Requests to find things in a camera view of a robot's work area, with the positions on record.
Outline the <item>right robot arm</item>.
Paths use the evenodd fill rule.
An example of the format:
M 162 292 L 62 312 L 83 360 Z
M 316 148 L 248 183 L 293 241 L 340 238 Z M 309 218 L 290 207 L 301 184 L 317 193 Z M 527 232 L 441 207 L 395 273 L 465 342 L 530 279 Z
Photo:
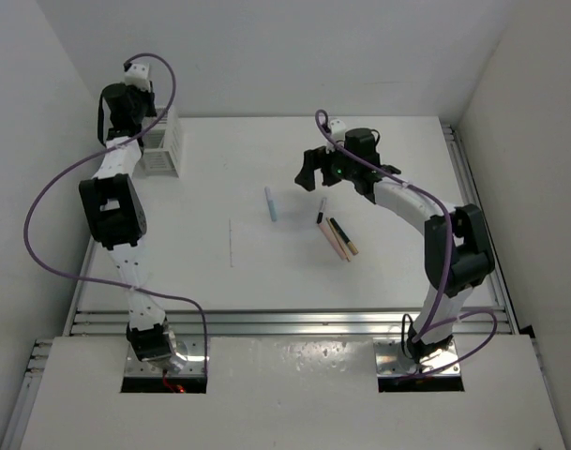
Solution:
M 406 357 L 418 363 L 449 345 L 466 299 L 495 267 L 483 213 L 473 203 L 443 202 L 403 179 L 398 168 L 383 165 L 375 130 L 323 126 L 321 132 L 327 144 L 305 151 L 294 182 L 312 191 L 316 173 L 325 187 L 347 181 L 360 196 L 396 214 L 423 237 L 428 293 L 420 314 L 402 334 Z

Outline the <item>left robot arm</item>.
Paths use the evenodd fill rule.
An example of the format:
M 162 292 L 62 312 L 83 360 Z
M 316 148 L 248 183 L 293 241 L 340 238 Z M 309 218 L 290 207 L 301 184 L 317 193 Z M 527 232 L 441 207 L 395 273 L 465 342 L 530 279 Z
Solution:
M 143 206 L 131 176 L 143 155 L 137 135 L 146 118 L 157 116 L 150 82 L 119 82 L 104 87 L 98 100 L 98 140 L 109 151 L 79 193 L 90 233 L 111 256 L 127 285 L 127 340 L 138 360 L 158 367 L 173 356 L 165 311 L 141 291 L 149 278 L 143 264 L 147 231 Z

